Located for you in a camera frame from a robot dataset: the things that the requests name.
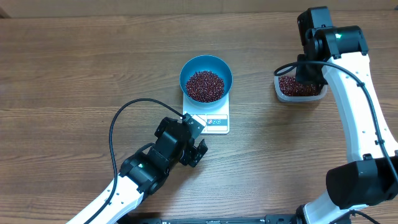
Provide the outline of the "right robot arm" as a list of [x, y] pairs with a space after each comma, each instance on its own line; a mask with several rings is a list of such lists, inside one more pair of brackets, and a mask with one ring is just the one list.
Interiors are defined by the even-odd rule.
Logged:
[[297, 78], [331, 88], [348, 160], [327, 172], [326, 191], [303, 207], [303, 220], [336, 223], [355, 210], [397, 196], [397, 141], [379, 105], [362, 30], [335, 27], [325, 6], [307, 9], [297, 24], [304, 49]]

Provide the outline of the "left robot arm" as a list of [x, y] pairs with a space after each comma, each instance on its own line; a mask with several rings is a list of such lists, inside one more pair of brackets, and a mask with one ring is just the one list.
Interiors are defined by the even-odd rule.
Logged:
[[206, 127], [198, 115], [185, 115], [182, 122], [165, 117], [155, 143], [142, 146], [121, 165], [106, 189], [69, 223], [116, 223], [158, 191], [177, 163], [196, 167], [207, 152], [205, 141], [195, 145]]

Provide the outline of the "white digital kitchen scale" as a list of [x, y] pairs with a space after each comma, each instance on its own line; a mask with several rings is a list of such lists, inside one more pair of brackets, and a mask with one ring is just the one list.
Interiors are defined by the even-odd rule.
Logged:
[[230, 130], [229, 94], [211, 103], [193, 101], [183, 96], [183, 114], [198, 116], [206, 122], [202, 134], [228, 134]]

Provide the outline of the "red beans in bowl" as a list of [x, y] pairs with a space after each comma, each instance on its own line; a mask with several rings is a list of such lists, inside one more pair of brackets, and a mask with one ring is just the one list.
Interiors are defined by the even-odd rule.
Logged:
[[186, 82], [187, 95], [201, 103], [211, 103], [224, 95], [224, 81], [217, 74], [204, 70], [195, 72]]

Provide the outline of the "teal round bowl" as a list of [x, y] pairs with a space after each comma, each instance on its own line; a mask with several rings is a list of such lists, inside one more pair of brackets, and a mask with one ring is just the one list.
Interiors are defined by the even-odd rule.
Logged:
[[188, 79], [195, 72], [204, 70], [211, 71], [223, 79], [225, 86], [224, 95], [222, 97], [230, 92], [233, 86], [233, 73], [228, 64], [224, 60], [214, 55], [199, 55], [186, 62], [181, 69], [179, 82], [181, 90], [183, 91], [183, 95], [187, 95], [185, 84]]

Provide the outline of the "clear plastic food container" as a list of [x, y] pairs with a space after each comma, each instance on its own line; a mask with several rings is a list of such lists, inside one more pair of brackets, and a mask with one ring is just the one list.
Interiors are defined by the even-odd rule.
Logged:
[[307, 103], [311, 101], [318, 101], [322, 99], [327, 93], [327, 87], [325, 85], [317, 86], [320, 90], [320, 94], [317, 96], [286, 96], [284, 95], [279, 88], [278, 78], [281, 76], [292, 76], [295, 77], [295, 74], [292, 73], [294, 70], [293, 67], [283, 68], [281, 71], [277, 72], [277, 76], [274, 77], [274, 87], [277, 98], [280, 102], [284, 103]]

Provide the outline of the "red adzuki beans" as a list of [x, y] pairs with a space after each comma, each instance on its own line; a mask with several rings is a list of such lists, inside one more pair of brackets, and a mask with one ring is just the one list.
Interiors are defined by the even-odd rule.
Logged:
[[286, 96], [317, 96], [320, 90], [316, 85], [303, 85], [292, 76], [278, 78], [279, 88]]

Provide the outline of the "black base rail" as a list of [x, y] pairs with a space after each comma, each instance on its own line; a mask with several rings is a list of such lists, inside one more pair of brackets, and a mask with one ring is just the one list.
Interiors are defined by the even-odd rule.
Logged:
[[294, 214], [266, 215], [264, 217], [239, 218], [142, 218], [125, 215], [118, 224], [306, 224], [306, 221]]

